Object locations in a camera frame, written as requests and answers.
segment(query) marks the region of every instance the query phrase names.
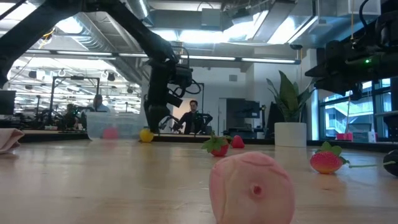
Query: pink plush ball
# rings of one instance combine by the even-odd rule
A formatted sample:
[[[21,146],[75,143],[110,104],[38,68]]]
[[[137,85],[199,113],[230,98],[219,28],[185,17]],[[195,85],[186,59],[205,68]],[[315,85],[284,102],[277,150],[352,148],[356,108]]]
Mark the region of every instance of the pink plush ball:
[[[217,224],[289,224],[293,219],[292,181],[260,152],[218,161],[210,174],[210,198]]]

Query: yellow toy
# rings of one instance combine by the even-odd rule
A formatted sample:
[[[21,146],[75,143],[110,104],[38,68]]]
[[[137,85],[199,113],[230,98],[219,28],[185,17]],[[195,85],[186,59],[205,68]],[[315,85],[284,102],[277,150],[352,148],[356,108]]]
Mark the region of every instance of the yellow toy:
[[[152,133],[149,129],[144,128],[139,133],[139,138],[142,142],[150,143],[154,139],[154,133]]]

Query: pink object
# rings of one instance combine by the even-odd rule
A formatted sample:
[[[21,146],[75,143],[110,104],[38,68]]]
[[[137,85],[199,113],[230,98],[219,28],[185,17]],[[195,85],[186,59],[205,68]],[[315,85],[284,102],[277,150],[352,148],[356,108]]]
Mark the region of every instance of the pink object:
[[[116,128],[107,128],[102,135],[103,139],[117,139],[118,137],[119,134]]]
[[[234,139],[232,140],[231,146],[234,149],[243,149],[244,148],[244,143],[243,143],[242,137],[241,136],[234,136]]]
[[[353,133],[336,134],[336,140],[352,141]]]
[[[218,161],[210,174],[210,198],[217,224],[289,224],[293,219],[292,181],[261,152]]]
[[[25,135],[15,128],[0,128],[0,154],[11,152],[20,146],[18,140]]]

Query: clear plastic bin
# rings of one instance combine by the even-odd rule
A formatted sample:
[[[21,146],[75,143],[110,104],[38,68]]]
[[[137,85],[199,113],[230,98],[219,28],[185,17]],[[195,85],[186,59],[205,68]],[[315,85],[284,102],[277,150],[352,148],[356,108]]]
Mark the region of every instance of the clear plastic bin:
[[[95,139],[138,139],[138,114],[87,113],[87,135]]]

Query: white planter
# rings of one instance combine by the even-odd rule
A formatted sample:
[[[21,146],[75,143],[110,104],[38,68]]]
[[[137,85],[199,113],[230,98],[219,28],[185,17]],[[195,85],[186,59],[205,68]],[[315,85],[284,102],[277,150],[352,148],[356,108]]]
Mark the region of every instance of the white planter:
[[[275,123],[275,146],[306,147],[307,124]]]

